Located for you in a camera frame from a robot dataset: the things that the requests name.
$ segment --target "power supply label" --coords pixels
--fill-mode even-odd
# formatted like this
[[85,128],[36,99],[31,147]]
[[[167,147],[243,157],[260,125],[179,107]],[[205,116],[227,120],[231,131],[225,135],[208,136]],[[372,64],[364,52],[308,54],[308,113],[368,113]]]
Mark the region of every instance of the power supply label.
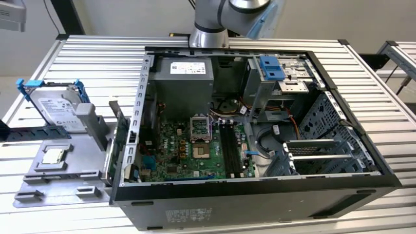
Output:
[[209,221],[212,208],[165,211],[169,223]]
[[76,116],[72,104],[63,98],[39,98],[39,102],[49,119],[68,132],[85,131],[84,125]]
[[204,62],[172,62],[171,74],[205,74]]

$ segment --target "ram slot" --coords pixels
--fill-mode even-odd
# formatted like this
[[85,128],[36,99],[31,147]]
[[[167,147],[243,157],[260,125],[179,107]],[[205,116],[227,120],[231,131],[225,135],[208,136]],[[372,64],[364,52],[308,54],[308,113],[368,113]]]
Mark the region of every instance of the ram slot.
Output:
[[220,138],[227,178],[240,178],[243,169],[232,124],[220,125]]

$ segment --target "slotted metal table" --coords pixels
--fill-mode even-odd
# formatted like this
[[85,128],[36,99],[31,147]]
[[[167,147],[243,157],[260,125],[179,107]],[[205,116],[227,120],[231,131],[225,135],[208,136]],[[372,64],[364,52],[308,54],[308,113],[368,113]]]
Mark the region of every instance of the slotted metal table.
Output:
[[[31,79],[55,82],[81,79],[97,115],[103,115],[107,122],[115,121],[109,100],[119,100],[123,112],[132,115],[144,46],[187,47],[187,38],[69,36],[55,42]],[[404,187],[339,219],[163,230],[161,233],[416,233],[416,116],[351,46],[337,40],[231,39],[231,48],[315,52]],[[44,124],[21,95],[3,121],[11,127]],[[39,141],[32,141],[0,147],[0,232],[139,233],[120,208],[107,203],[13,208],[15,192],[39,145]]]
[[416,42],[387,41],[379,54],[385,54],[407,75],[416,80]]

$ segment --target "white wall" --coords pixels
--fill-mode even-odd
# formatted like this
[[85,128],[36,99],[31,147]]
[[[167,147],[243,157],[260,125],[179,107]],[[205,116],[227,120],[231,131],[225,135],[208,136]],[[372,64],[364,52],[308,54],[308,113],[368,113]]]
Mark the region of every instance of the white wall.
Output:
[[[0,76],[31,76],[57,35],[43,0],[25,0],[25,6],[25,32],[0,29]],[[48,7],[57,27],[64,32],[53,7]]]
[[167,37],[191,33],[195,11],[187,0],[73,0],[85,31],[96,35]]
[[416,0],[287,0],[277,38],[347,39],[360,53],[416,41]]

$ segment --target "case label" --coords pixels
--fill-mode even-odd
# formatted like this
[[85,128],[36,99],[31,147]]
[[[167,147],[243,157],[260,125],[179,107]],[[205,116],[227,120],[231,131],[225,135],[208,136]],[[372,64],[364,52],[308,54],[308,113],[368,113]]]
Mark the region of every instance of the case label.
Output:
[[83,122],[77,118],[72,104],[67,99],[41,97],[39,102],[56,125],[63,126],[68,132],[85,131]]
[[280,134],[280,130],[279,130],[279,125],[277,124],[273,125],[273,133],[275,133],[275,135]]
[[172,62],[171,74],[205,74],[204,62]]
[[165,211],[169,223],[200,222],[208,221],[211,218],[212,208],[199,208],[187,210]]

